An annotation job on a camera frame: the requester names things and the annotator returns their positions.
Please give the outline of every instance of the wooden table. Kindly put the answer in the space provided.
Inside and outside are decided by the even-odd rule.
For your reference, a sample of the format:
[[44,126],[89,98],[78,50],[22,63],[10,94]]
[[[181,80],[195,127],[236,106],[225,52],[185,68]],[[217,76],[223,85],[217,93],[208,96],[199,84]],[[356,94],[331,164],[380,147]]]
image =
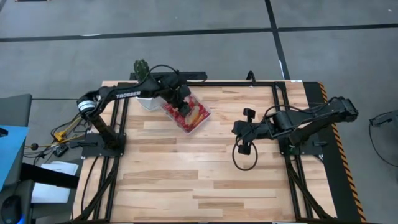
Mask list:
[[[103,85],[117,82],[106,81]],[[286,87],[291,105],[308,108],[303,83],[286,82]],[[246,119],[242,114],[245,107],[256,110],[260,121],[265,110],[274,105],[271,88],[206,86],[191,87],[191,91],[212,110],[212,115],[190,135],[176,127],[163,111],[147,111],[135,98],[129,99],[127,145],[120,160],[111,221],[293,221],[285,162],[277,141],[256,140],[259,160],[249,172],[237,170],[231,158],[234,121]],[[110,103],[102,114],[107,122],[112,108]],[[73,206],[75,217],[80,214],[82,191],[93,160],[83,163]],[[85,207],[97,191],[102,160],[98,159],[88,182]],[[237,154],[238,164],[243,167],[249,167],[253,160],[254,153]],[[335,217],[323,164],[314,156],[302,156],[302,160],[309,191]],[[297,192],[305,217],[302,194]],[[100,218],[104,217],[107,195],[103,197]]]

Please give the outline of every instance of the black metal frame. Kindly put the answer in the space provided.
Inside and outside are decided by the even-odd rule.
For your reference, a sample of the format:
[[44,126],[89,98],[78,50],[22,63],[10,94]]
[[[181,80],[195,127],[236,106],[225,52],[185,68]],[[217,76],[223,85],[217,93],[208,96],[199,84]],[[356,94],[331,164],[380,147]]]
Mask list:
[[[286,87],[285,87],[284,82],[258,82],[258,81],[256,81],[256,78],[252,71],[250,71],[248,73],[248,76],[246,79],[250,80],[251,82],[188,82],[187,85],[188,86],[269,86],[272,89],[274,104],[276,106],[280,105],[279,98],[278,98],[278,92],[277,92],[278,88],[282,92],[284,104],[285,105],[289,104],[289,100],[287,98],[287,92],[286,92]],[[133,84],[132,83],[118,83],[118,86],[121,86],[121,85],[127,86],[127,85],[133,85]],[[126,124],[128,102],[129,102],[129,100],[124,100],[123,112],[121,115],[121,124],[120,124],[119,133],[122,133],[122,134],[124,133],[124,127]],[[118,113],[118,107],[119,107],[119,101],[115,101],[112,118],[111,118],[111,127],[113,127],[113,128],[114,128],[114,125],[116,124],[116,115]],[[317,222],[317,220],[313,219],[312,209],[314,209],[314,211],[316,211],[317,213],[325,214],[325,215],[320,215],[320,218],[331,218],[329,215],[327,215],[323,211],[323,209],[319,206],[319,204],[317,204],[315,199],[311,196],[311,193],[307,190],[307,185],[306,185],[306,181],[305,181],[305,175],[304,175],[304,171],[303,171],[303,165],[302,165],[300,154],[295,155],[295,161],[296,161],[297,170],[298,170],[298,173],[296,173],[293,169],[292,161],[290,160],[290,153],[289,153],[290,148],[289,148],[289,144],[287,143],[287,139],[280,139],[279,147],[280,147],[280,153],[284,156],[285,163],[286,163],[290,193],[292,196],[293,208],[294,208],[296,221],[305,220],[307,218],[311,221]],[[111,219],[111,212],[112,212],[112,206],[113,206],[113,198],[114,198],[114,191],[115,191],[115,186],[116,186],[116,176],[117,176],[117,171],[118,171],[117,168],[119,165],[119,160],[120,160],[120,157],[115,157],[115,159],[114,159],[114,166],[116,166],[116,173],[115,173],[115,178],[112,180],[112,182],[109,185],[109,195],[108,195],[108,201],[107,201],[107,205],[106,205],[105,219],[104,219],[105,221],[109,221]],[[101,186],[103,187],[106,173],[108,170],[108,164],[109,164],[109,158],[105,157],[103,166],[101,169],[101,176],[100,176],[101,178],[99,181],[98,188],[100,188]],[[299,189],[303,192],[303,195],[304,195],[305,209],[306,209],[306,213],[307,213],[306,218],[301,217],[299,200],[298,200],[297,191],[295,188],[296,185],[299,187]],[[100,206],[101,206],[101,201],[99,201],[95,207],[95,212],[93,215],[94,220],[98,219],[98,217],[99,217]]]

